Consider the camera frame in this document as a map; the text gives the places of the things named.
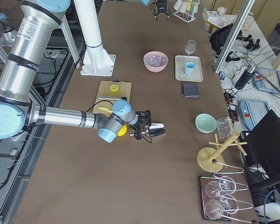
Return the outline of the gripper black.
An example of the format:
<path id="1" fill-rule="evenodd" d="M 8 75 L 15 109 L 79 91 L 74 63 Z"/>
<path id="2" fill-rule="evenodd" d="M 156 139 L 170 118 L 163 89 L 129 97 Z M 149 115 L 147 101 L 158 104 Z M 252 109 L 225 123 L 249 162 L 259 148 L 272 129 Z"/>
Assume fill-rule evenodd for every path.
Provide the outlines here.
<path id="1" fill-rule="evenodd" d="M 130 127 L 134 130 L 132 136 L 136 140 L 147 140 L 144 135 L 147 135 L 149 139 L 151 140 L 151 132 L 150 132 L 150 126 L 151 126 L 151 112 L 150 110 L 146 111 L 137 111 L 136 113 L 136 123 L 130 124 Z"/>
<path id="2" fill-rule="evenodd" d="M 150 9 L 154 10 L 154 17 L 158 20 L 158 14 L 166 14 L 166 20 L 170 18 L 170 8 L 167 7 L 166 0 L 155 0 L 151 5 Z"/>

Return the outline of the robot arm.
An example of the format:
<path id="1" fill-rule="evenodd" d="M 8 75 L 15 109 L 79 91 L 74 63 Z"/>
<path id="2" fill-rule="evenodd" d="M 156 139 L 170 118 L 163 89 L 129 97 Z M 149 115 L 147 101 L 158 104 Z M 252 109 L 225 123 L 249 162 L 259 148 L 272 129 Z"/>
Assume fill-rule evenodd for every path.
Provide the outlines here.
<path id="1" fill-rule="evenodd" d="M 150 111 L 134 111 L 123 99 L 112 105 L 112 113 L 73 111 L 36 105 L 28 97 L 54 29 L 61 26 L 68 0 L 25 0 L 24 17 L 0 76 L 0 139 L 18 134 L 25 126 L 51 124 L 97 128 L 100 138 L 112 142 L 124 125 L 141 138 L 141 126 L 151 125 Z"/>
<path id="2" fill-rule="evenodd" d="M 170 17 L 170 8 L 167 6 L 166 0 L 154 0 L 152 3 L 151 0 L 140 0 L 140 3 L 143 6 L 148 6 L 150 4 L 150 10 L 153 10 L 153 15 L 156 20 L 160 14 L 164 14 L 166 20 Z"/>

